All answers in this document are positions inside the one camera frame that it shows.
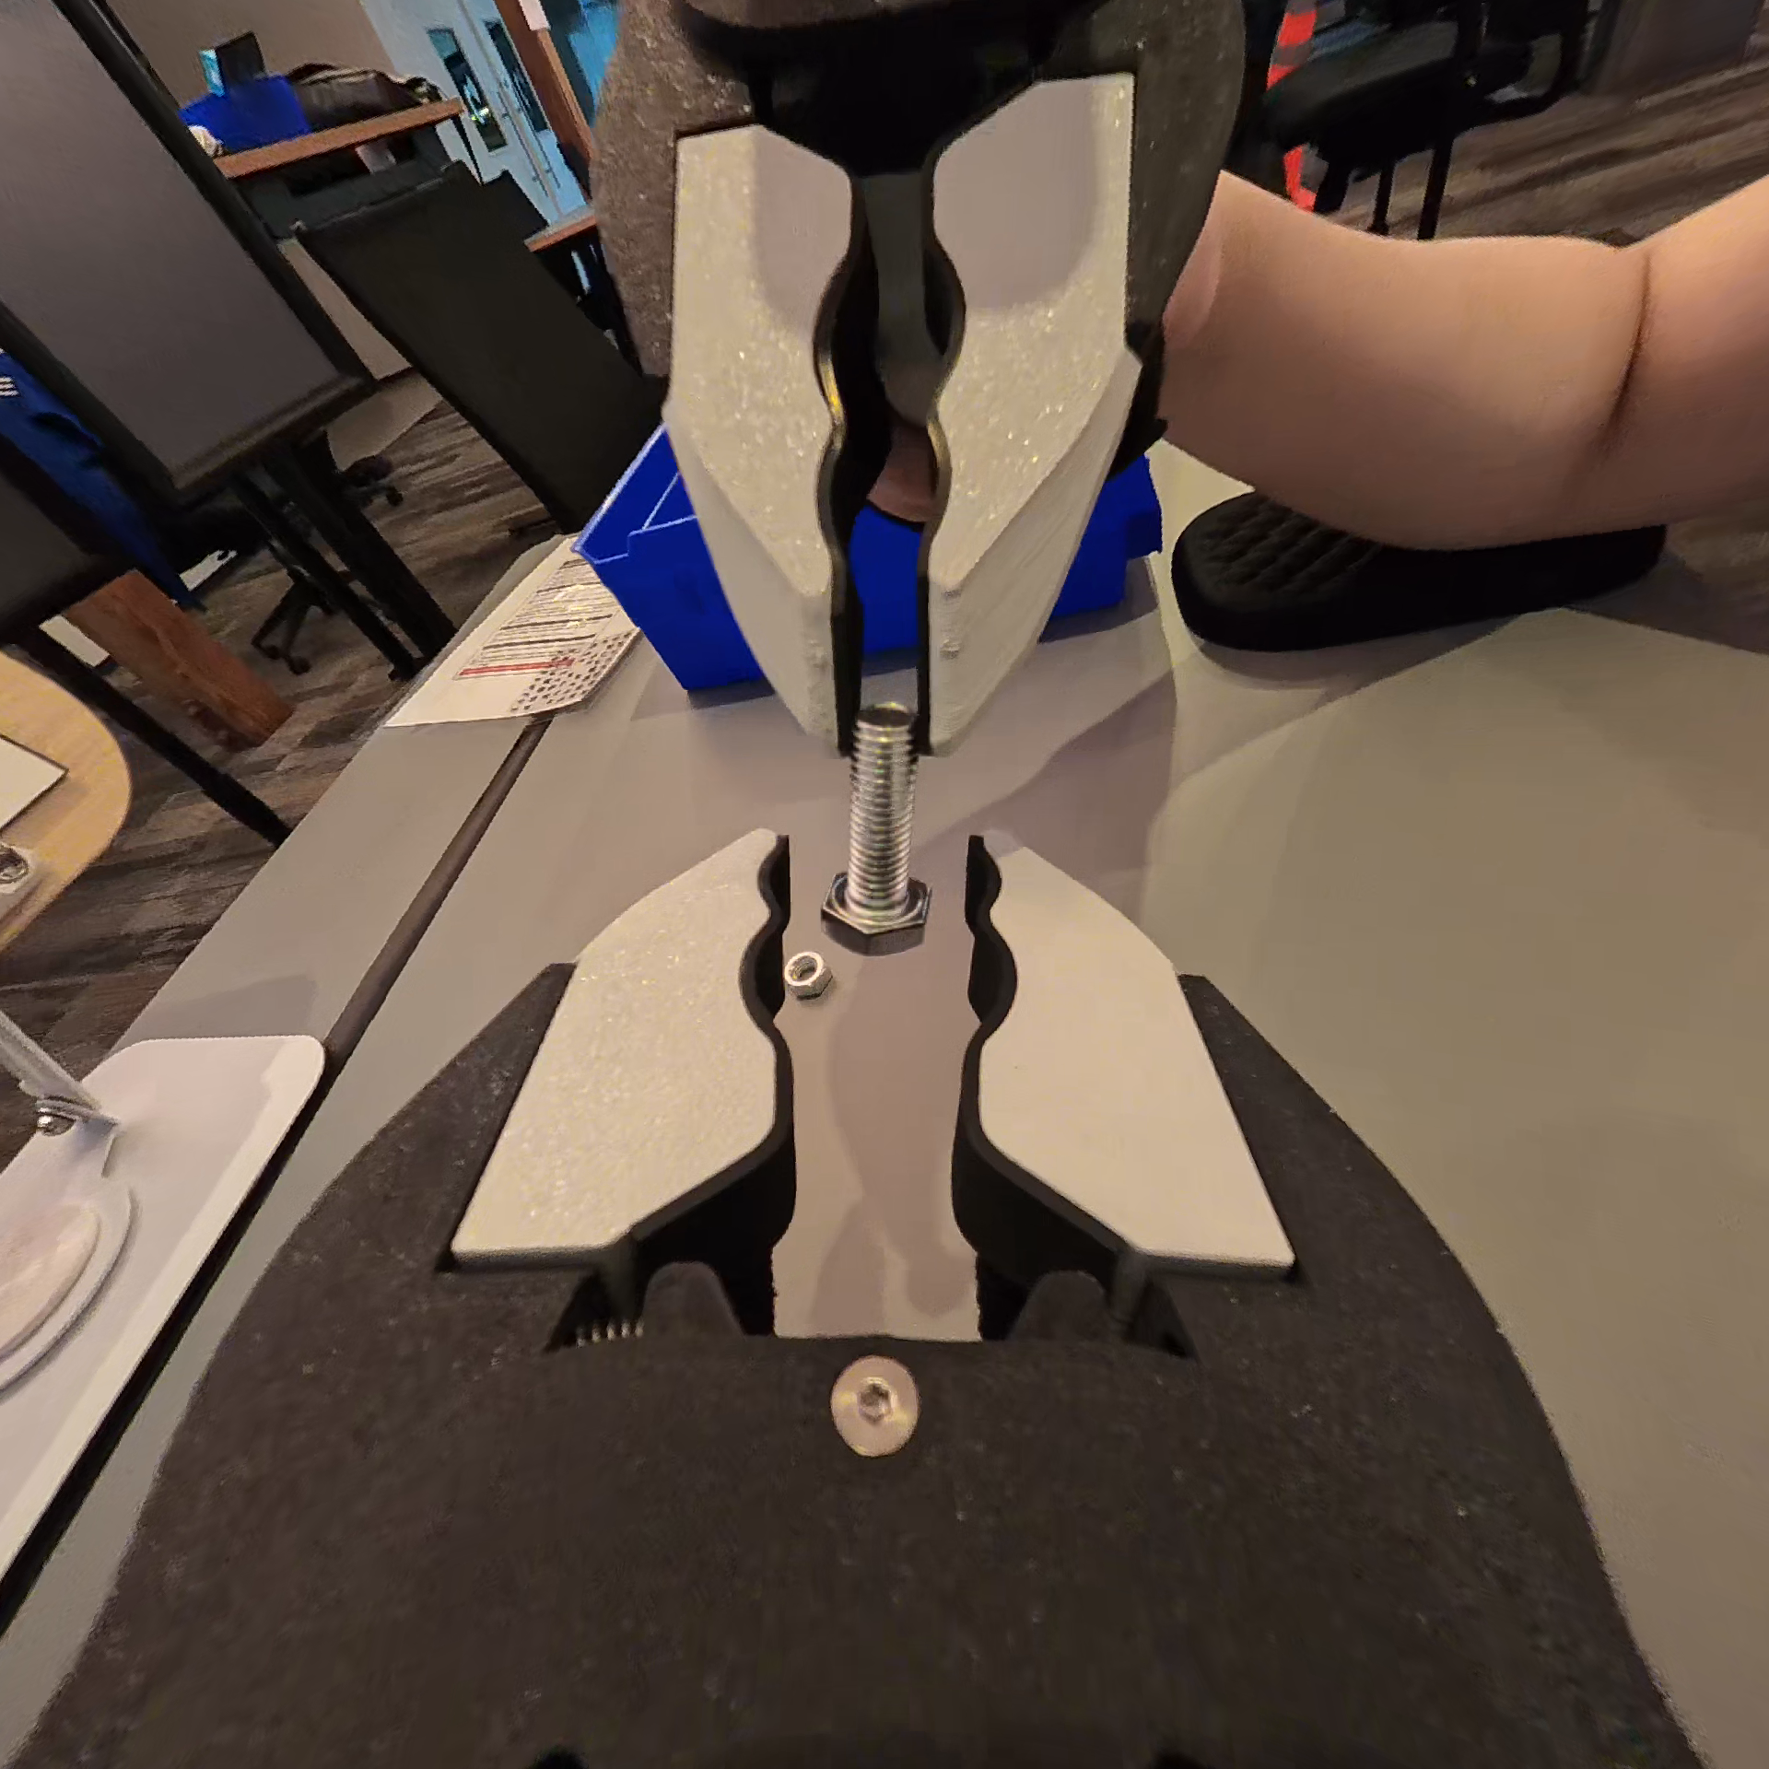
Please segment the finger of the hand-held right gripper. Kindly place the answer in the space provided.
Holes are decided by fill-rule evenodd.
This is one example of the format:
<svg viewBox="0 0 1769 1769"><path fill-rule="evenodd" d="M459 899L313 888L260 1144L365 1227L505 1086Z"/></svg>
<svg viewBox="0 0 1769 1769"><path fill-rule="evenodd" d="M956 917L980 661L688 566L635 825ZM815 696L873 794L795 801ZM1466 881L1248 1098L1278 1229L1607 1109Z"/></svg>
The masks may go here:
<svg viewBox="0 0 1769 1769"><path fill-rule="evenodd" d="M763 124L677 151L666 429L724 601L819 745L856 742L857 509L890 442L879 264L838 165Z"/></svg>
<svg viewBox="0 0 1769 1769"><path fill-rule="evenodd" d="M954 139L934 173L961 308L934 403L943 506L924 554L920 704L942 759L1047 628L1133 406L1133 145L1131 73L1047 79Z"/></svg>

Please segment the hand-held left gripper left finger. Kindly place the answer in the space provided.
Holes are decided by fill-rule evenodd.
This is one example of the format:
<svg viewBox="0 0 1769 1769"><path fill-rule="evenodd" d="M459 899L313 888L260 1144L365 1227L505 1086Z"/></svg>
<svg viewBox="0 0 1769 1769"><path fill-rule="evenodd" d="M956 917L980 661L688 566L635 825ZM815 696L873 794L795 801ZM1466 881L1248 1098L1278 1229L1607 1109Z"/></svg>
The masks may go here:
<svg viewBox="0 0 1769 1769"><path fill-rule="evenodd" d="M796 1202L790 840L755 829L658 885L576 959L450 1243L462 1270L577 1270L639 1321L668 1266L774 1336Z"/></svg>

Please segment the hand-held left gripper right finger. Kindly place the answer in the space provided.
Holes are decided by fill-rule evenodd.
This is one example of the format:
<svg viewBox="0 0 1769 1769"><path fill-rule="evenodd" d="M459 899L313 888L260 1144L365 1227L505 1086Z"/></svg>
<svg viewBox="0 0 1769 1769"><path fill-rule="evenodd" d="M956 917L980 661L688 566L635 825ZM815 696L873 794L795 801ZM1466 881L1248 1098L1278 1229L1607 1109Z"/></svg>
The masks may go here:
<svg viewBox="0 0 1769 1769"><path fill-rule="evenodd" d="M1053 1276L1087 1276L1123 1332L1160 1279L1291 1281L1293 1243L1166 949L1004 832L967 843L964 924L959 1227L980 1337L1010 1337Z"/></svg>

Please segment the large steel bolt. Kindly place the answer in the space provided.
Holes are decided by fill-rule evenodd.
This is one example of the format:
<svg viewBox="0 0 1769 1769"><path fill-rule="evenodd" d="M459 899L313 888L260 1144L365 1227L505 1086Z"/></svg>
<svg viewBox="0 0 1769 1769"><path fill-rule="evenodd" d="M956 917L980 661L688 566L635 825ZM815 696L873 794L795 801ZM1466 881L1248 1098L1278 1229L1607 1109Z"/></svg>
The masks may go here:
<svg viewBox="0 0 1769 1769"><path fill-rule="evenodd" d="M850 759L850 852L844 897L868 924L909 911L918 749L915 714L895 702L856 715Z"/></svg>

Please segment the person's right forearm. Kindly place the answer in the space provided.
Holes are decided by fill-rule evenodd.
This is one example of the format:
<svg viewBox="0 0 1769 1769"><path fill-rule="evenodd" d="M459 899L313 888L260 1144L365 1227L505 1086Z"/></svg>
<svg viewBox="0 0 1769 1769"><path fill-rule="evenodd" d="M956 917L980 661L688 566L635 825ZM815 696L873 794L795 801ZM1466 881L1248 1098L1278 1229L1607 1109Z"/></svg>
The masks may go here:
<svg viewBox="0 0 1769 1769"><path fill-rule="evenodd" d="M1371 235L1222 173L1159 412L1211 469L1379 543L1727 516L1768 484L1768 181L1609 247Z"/></svg>

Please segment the person's right hand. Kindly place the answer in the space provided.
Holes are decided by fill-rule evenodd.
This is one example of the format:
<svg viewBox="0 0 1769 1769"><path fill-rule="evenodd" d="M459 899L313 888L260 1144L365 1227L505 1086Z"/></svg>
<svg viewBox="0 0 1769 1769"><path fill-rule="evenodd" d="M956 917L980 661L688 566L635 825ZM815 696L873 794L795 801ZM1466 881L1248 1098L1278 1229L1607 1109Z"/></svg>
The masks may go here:
<svg viewBox="0 0 1769 1769"><path fill-rule="evenodd" d="M939 463L924 427L892 412L892 444L874 477L868 506L892 521L927 526L939 506Z"/></svg>

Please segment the blue plastic bin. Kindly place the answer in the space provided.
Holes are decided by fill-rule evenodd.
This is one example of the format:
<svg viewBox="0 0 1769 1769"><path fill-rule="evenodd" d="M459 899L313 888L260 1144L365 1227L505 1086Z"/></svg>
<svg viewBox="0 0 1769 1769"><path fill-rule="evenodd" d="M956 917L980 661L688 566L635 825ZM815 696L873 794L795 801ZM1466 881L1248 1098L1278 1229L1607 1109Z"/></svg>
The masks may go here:
<svg viewBox="0 0 1769 1769"><path fill-rule="evenodd" d="M1146 457L1101 486L1044 636L1098 625L1123 606L1133 564L1163 545L1163 513ZM853 534L856 585L865 610L865 658L915 649L918 532L876 509ZM603 585L692 692L761 680L704 543L663 427L614 484L577 541Z"/></svg>

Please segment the black mesh office chair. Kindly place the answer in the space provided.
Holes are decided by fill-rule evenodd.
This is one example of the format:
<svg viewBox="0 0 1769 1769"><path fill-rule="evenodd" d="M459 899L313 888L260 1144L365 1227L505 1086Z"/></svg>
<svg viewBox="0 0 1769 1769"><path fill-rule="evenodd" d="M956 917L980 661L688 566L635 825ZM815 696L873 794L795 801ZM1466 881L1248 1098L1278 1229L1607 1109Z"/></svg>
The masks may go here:
<svg viewBox="0 0 1769 1769"><path fill-rule="evenodd" d="M1245 91L1228 170L1316 215L1375 184L1368 229L1391 231L1396 173L1429 155L1417 237L1436 233L1457 142L1570 97L1590 5L1245 3Z"/></svg>

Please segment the black panel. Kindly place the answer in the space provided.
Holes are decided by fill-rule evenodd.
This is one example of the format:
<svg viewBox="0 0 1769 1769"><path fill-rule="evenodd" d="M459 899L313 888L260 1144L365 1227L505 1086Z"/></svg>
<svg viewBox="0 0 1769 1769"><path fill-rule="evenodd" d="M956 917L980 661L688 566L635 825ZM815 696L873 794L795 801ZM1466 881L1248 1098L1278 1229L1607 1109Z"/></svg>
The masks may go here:
<svg viewBox="0 0 1769 1769"><path fill-rule="evenodd" d="M483 184L452 168L296 233L560 531L596 516L658 429L662 396Z"/></svg>

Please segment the wooden board document stand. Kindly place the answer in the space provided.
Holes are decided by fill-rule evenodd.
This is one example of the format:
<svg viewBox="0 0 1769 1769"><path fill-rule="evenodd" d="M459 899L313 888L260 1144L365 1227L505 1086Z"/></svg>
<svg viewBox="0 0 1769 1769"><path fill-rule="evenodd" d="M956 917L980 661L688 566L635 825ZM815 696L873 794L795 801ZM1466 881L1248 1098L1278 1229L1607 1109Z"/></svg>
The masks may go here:
<svg viewBox="0 0 1769 1769"><path fill-rule="evenodd" d="M97 1321L144 1342L318 1088L311 1034L154 1038L79 1078L13 1020L4 1076L34 1137L3 1179L8 1394Z"/></svg>

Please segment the wooden top table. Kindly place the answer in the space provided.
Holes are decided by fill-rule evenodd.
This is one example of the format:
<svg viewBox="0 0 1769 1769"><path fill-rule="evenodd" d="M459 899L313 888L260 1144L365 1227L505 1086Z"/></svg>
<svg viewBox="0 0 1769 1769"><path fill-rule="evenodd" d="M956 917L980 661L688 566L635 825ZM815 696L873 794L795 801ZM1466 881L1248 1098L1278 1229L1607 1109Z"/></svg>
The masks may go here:
<svg viewBox="0 0 1769 1769"><path fill-rule="evenodd" d="M367 145L406 139L419 131L443 126L465 118L469 107L459 98L440 98L399 110L382 118L367 118L331 126L305 136L279 142L266 147L251 147L232 153L217 153L212 165L229 181L241 184L274 170L321 161L337 151L355 151Z"/></svg>

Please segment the blue storage box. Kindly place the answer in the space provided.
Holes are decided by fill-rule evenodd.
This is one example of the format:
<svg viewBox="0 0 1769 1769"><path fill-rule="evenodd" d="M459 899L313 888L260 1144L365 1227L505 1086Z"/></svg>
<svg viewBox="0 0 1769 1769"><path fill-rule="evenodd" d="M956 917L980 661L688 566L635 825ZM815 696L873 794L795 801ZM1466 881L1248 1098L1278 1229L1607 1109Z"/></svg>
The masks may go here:
<svg viewBox="0 0 1769 1769"><path fill-rule="evenodd" d="M280 73L242 79L179 107L191 131L205 131L219 153L232 155L314 133L296 85Z"/></svg>

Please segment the black framed display board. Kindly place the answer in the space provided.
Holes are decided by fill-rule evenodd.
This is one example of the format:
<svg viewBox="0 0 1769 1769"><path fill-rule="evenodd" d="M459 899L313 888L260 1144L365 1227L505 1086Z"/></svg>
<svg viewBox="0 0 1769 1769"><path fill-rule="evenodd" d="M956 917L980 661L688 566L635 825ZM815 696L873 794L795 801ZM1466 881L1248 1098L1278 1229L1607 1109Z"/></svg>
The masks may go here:
<svg viewBox="0 0 1769 1769"><path fill-rule="evenodd" d="M97 5L3 5L4 349L159 513L239 475L415 658L456 633L334 472L363 357Z"/></svg>

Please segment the printed instruction poster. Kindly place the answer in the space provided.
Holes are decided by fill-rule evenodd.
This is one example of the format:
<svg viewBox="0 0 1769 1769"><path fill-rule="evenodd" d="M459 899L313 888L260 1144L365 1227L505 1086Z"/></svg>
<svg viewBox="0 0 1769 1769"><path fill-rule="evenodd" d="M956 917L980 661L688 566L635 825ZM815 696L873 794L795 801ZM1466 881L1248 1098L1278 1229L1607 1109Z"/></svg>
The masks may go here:
<svg viewBox="0 0 1769 1769"><path fill-rule="evenodd" d="M0 827L6 832L20 818L44 801L67 778L67 767L46 759L13 736L0 740Z"/></svg>

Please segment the wooden post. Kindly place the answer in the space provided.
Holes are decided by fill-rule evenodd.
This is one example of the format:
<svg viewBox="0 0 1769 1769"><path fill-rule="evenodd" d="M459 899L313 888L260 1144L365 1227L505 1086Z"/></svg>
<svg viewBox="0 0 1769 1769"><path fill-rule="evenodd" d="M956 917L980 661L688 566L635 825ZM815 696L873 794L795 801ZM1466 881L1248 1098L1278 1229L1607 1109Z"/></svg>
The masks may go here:
<svg viewBox="0 0 1769 1769"><path fill-rule="evenodd" d="M235 752L266 745L296 715L270 680L137 568L81 598L61 619Z"/></svg>

